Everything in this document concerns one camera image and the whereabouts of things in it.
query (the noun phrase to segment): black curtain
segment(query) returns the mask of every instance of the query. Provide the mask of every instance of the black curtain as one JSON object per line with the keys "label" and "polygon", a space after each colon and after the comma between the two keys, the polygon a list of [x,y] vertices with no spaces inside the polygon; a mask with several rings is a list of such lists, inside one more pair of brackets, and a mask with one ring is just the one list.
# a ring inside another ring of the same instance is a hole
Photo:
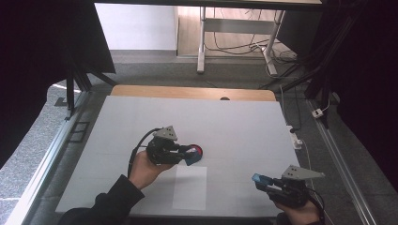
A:
{"label": "black curtain", "polygon": [[396,190],[397,9],[391,1],[367,1],[327,71],[341,99],[338,113]]}
{"label": "black curtain", "polygon": [[90,1],[7,1],[0,30],[2,167],[38,117],[48,88],[65,80],[73,65],[115,68]]}

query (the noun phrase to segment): gray bracket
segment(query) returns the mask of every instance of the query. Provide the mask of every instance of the gray bracket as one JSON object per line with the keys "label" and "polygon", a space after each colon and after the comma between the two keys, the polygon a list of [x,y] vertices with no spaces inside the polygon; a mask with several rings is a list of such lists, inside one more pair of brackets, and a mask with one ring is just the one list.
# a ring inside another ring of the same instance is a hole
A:
{"label": "gray bracket", "polygon": [[173,129],[173,126],[165,127],[153,134],[153,136],[158,137],[158,138],[163,138],[163,139],[168,139],[172,141],[176,141],[176,133]]}
{"label": "gray bracket", "polygon": [[282,178],[292,179],[292,180],[305,180],[312,178],[325,177],[322,172],[310,171],[301,167],[290,165],[286,171],[282,174]]}

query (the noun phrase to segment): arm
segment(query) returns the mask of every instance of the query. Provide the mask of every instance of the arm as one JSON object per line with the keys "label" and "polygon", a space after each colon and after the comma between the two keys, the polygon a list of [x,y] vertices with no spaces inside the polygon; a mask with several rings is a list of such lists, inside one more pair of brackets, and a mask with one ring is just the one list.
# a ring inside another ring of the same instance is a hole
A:
{"label": "arm", "polygon": [[297,209],[287,207],[275,202],[277,208],[284,210],[292,225],[320,225],[319,212],[316,206],[307,201],[307,203]]}
{"label": "arm", "polygon": [[59,221],[59,225],[121,224],[129,215],[131,208],[144,194],[142,188],[152,184],[158,175],[172,168],[173,165],[154,165],[146,151],[137,154],[131,168],[130,177],[120,175],[107,194],[97,196],[90,209],[71,209]]}

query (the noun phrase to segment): black sleeve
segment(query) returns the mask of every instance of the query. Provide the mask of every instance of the black sleeve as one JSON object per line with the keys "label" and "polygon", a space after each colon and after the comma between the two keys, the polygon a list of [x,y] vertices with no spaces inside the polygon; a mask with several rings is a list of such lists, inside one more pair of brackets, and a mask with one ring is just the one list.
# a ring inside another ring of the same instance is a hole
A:
{"label": "black sleeve", "polygon": [[70,209],[61,217],[58,225],[121,224],[142,198],[144,194],[141,190],[126,176],[120,175],[107,194],[97,196],[92,208]]}
{"label": "black sleeve", "polygon": [[309,223],[307,225],[323,225],[323,223],[321,221],[317,221],[317,222]]}

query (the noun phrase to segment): metal frame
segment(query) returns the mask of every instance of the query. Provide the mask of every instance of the metal frame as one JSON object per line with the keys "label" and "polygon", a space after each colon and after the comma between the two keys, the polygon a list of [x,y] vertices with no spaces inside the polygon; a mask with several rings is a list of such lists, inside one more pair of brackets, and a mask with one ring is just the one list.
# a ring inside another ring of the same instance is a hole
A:
{"label": "metal frame", "polygon": [[[307,105],[310,112],[315,110],[315,107],[310,100],[307,100]],[[377,223],[372,214],[372,211],[365,198],[363,197],[362,191],[355,182],[354,177],[352,176],[351,171],[349,170],[344,160],[344,157],[340,152],[339,147],[333,139],[333,136],[331,135],[330,131],[325,128],[325,126],[319,119],[316,119],[315,122],[329,150],[330,156],[333,159],[334,165],[336,166],[337,171],[342,177],[345,189],[352,198],[352,202],[358,211],[362,223],[366,225],[376,225]]]}
{"label": "metal frame", "polygon": [[201,34],[199,42],[197,73],[202,74],[205,72],[205,32],[219,32],[270,35],[268,45],[266,48],[262,48],[262,52],[267,62],[269,75],[276,76],[278,74],[270,54],[281,25],[284,11],[279,11],[279,15],[276,20],[271,22],[206,18],[206,8],[200,7],[200,10]]}
{"label": "metal frame", "polygon": [[134,4],[181,7],[210,8],[256,8],[299,11],[322,11],[326,8],[351,8],[352,5],[325,6],[319,3],[297,3],[288,1],[258,1],[258,0],[96,0],[95,3]]}
{"label": "metal frame", "polygon": [[38,165],[38,169],[33,174],[29,184],[27,185],[22,197],[18,201],[17,205],[13,209],[11,215],[9,216],[6,224],[7,225],[17,225],[23,224],[27,215],[31,210],[31,206],[34,200],[38,196],[38,192],[41,189],[47,175],[49,174],[53,164],[60,153],[67,137],[73,128],[74,123],[79,118],[80,113],[83,111],[84,104],[88,99],[88,93],[82,92],[76,101],[76,111],[73,116],[68,120],[65,119],[58,132],[56,133],[53,142],[51,143],[49,149],[44,155],[43,160]]}

